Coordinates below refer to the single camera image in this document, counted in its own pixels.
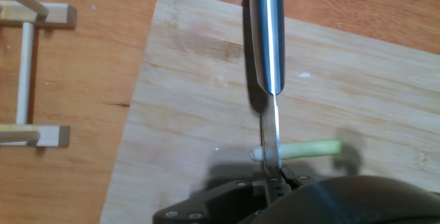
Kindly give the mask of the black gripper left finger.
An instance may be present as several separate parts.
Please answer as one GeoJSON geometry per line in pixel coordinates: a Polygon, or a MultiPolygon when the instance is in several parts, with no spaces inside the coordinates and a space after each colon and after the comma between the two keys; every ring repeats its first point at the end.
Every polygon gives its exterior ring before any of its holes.
{"type": "Polygon", "coordinates": [[[267,207],[264,188],[230,181],[153,215],[153,224],[247,223],[267,207]]]}

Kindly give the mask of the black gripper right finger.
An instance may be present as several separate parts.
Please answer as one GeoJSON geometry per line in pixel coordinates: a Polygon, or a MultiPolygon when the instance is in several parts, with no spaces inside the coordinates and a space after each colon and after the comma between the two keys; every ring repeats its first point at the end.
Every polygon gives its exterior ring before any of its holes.
{"type": "Polygon", "coordinates": [[[291,190],[309,184],[309,175],[304,174],[304,172],[297,166],[284,165],[282,167],[282,173],[284,180],[291,190]]]}

